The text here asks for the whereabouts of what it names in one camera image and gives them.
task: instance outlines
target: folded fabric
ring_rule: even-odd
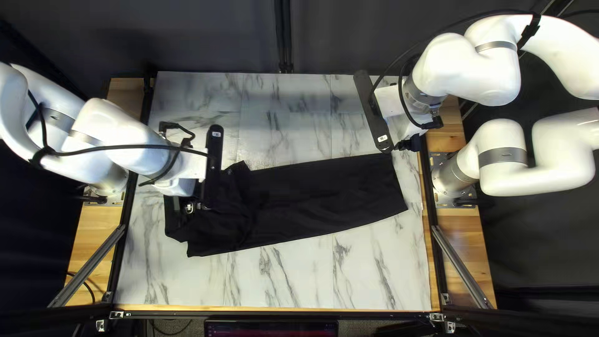
[[[165,234],[187,241],[189,257],[335,233],[407,209],[386,154],[256,171],[239,162],[221,171],[210,210],[175,211],[188,200],[179,198],[175,207],[177,200],[165,197]]]

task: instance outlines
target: black pole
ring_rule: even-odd
[[[274,20],[279,51],[279,72],[294,71],[291,45],[291,0],[274,0]]]
[[[437,208],[435,206],[434,196],[432,195],[431,166],[428,159],[428,148],[426,146],[426,135],[420,137],[420,166],[422,166],[422,179],[424,183],[424,194],[426,198],[426,211],[428,213],[429,229],[432,226],[438,226]],[[443,250],[436,240],[432,238],[431,229],[432,260],[435,266],[435,276],[437,277],[437,289],[439,290],[439,305],[444,302],[441,294],[447,293],[447,280],[445,277],[445,266],[443,264]]]

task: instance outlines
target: black garment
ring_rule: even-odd
[[[179,198],[183,209],[185,198]],[[187,215],[165,197],[167,236],[187,241],[187,256],[206,256],[335,233],[407,209],[390,155],[313,161],[221,172],[211,210]]]

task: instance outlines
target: marble table surface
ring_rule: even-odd
[[[392,82],[397,77],[381,86]],[[195,148],[204,146],[210,125],[223,126],[223,168],[241,160],[255,170],[377,153],[346,75],[161,72],[149,125],[156,130],[160,121],[195,132]],[[431,310],[417,157],[392,155],[407,211],[339,233],[209,257],[187,258],[187,244],[164,234],[162,196],[138,187],[116,303]]]

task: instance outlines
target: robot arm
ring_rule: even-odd
[[[460,197],[479,180],[484,193],[497,197],[583,186],[595,176],[592,152],[599,149],[599,110],[539,120],[533,126],[533,146],[536,166],[528,167],[522,127],[510,119],[493,119],[455,156],[433,169],[433,185],[450,197]]]
[[[31,160],[43,147],[40,121],[34,120],[26,128],[25,121],[32,113],[28,91],[40,103],[48,145],[58,152],[111,145],[171,145],[107,100],[92,98],[84,103],[27,68],[0,63],[0,135],[24,160]],[[46,155],[40,164],[47,170],[90,184],[99,195],[112,195],[124,189],[126,170],[154,178],[165,171],[173,153],[163,149],[121,149],[71,157]],[[204,178],[206,165],[205,157],[181,152],[154,187],[166,195],[189,196],[195,182]]]
[[[531,17],[492,16],[472,24],[464,36],[435,37],[409,80],[432,97],[454,95],[486,106],[513,101],[520,91],[516,45]],[[522,50],[545,61],[573,96],[599,99],[599,41],[592,35],[565,20],[542,16]]]
[[[463,37],[439,35],[410,75],[414,85],[428,95],[452,94],[487,106],[511,102],[520,89],[515,46],[530,20],[530,15],[494,16],[471,25]],[[599,100],[599,41],[554,17],[541,17],[539,26],[522,50],[544,60],[573,96]],[[479,180],[483,192],[495,196],[583,186],[595,175],[592,151],[599,149],[599,111],[584,109],[538,121],[533,146],[536,166],[528,167],[520,125],[491,120],[457,155],[434,168],[433,184],[452,197]]]

